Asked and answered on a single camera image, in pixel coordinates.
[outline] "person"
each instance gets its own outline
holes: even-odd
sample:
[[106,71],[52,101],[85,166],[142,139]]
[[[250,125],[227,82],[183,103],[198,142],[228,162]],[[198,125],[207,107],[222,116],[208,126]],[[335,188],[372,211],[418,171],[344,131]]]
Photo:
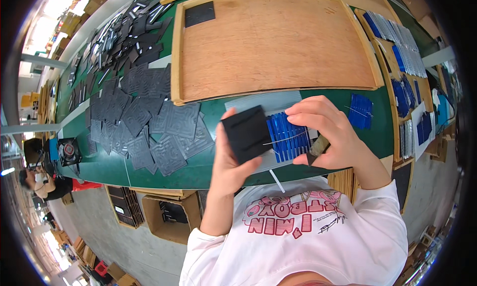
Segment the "person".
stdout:
[[[226,112],[222,119],[235,113]],[[392,285],[407,259],[396,183],[326,97],[285,110],[288,121],[330,142],[313,166],[353,167],[361,184],[354,206],[323,177],[247,187],[261,163],[235,161],[223,124],[200,228],[188,239],[180,285]],[[306,154],[293,160],[308,164]]]
[[95,182],[80,183],[78,180],[70,177],[51,177],[40,166],[37,166],[35,170],[29,170],[27,168],[20,170],[19,181],[20,185],[26,191],[35,192],[43,201],[62,198],[72,191],[81,191],[102,186],[102,184]]

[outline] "factory floor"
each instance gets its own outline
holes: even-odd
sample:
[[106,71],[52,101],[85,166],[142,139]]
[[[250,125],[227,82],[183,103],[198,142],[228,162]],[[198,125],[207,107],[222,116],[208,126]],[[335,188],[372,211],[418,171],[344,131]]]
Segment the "factory floor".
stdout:
[[[409,243],[418,241],[426,226],[439,228],[445,224],[454,204],[457,178],[454,141],[449,142],[446,163],[433,161],[427,154],[415,163],[402,216]],[[104,188],[73,192],[73,198],[75,203],[66,206],[66,211],[79,235],[99,259],[107,264],[116,262],[143,286],[179,282],[185,245],[155,237],[147,223],[138,229],[119,225]]]

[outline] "hand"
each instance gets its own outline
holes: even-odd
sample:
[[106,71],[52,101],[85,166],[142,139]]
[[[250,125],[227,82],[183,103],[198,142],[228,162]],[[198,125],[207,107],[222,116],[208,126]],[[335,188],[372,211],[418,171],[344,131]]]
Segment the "hand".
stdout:
[[[289,115],[289,122],[317,129],[330,142],[330,147],[312,166],[326,169],[355,167],[362,163],[364,155],[373,154],[356,135],[346,115],[325,96],[303,99],[285,113]],[[306,154],[296,157],[293,164],[307,165]]]
[[[232,108],[225,112],[221,119],[234,114],[235,108]],[[260,163],[262,163],[262,158],[256,157],[239,165],[230,148],[222,122],[219,122],[217,125],[216,136],[215,158],[209,192],[218,195],[233,195],[243,185],[245,179],[259,167]]]

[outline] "finger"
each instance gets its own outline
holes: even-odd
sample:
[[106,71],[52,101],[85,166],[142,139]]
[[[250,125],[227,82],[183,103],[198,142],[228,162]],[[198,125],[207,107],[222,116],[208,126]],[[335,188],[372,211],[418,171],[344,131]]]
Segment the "finger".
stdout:
[[293,159],[293,164],[295,165],[308,165],[308,158],[306,156],[305,153],[302,153],[301,155],[299,155],[298,157],[296,157],[295,159]]
[[244,164],[241,164],[239,167],[235,169],[236,174],[240,178],[247,178],[250,176],[257,168],[259,168],[260,164],[262,163],[262,157],[258,156],[251,160],[248,160]]
[[337,125],[324,115],[299,113],[289,116],[287,120],[297,126],[307,126],[308,128],[318,130],[331,144],[333,144],[340,133]]
[[230,144],[222,122],[218,122],[217,127],[215,128],[215,135],[216,152],[227,150],[230,147]]
[[[332,168],[330,168],[331,159],[332,159],[331,154],[323,153],[313,161],[312,166],[326,168],[326,169],[332,169]],[[293,164],[295,164],[295,165],[301,165],[301,164],[308,165],[308,158],[307,158],[306,154],[302,153],[301,155],[299,155],[298,157],[293,159]]]
[[328,99],[327,97],[325,97],[323,95],[308,97],[308,98],[305,98],[305,99],[301,100],[301,102],[307,102],[307,101],[321,101],[321,102],[327,104],[328,106],[330,106],[332,110],[334,110],[336,112],[339,111],[339,109],[330,101],[330,99]]
[[285,112],[287,115],[295,115],[299,113],[321,114],[335,123],[339,123],[341,119],[339,111],[334,111],[323,101],[306,101],[296,103],[288,108]]
[[235,107],[230,108],[228,111],[225,111],[223,116],[220,118],[221,120],[226,119],[227,117],[233,116],[235,114]]

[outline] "black shirt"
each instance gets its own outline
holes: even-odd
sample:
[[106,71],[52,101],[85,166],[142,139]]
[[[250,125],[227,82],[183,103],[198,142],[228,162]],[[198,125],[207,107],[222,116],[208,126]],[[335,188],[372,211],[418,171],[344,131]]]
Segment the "black shirt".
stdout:
[[73,190],[73,179],[70,177],[56,177],[55,178],[55,189],[48,193],[48,196],[44,199],[45,201],[48,200],[55,200],[58,198],[63,197],[64,195],[68,194]]

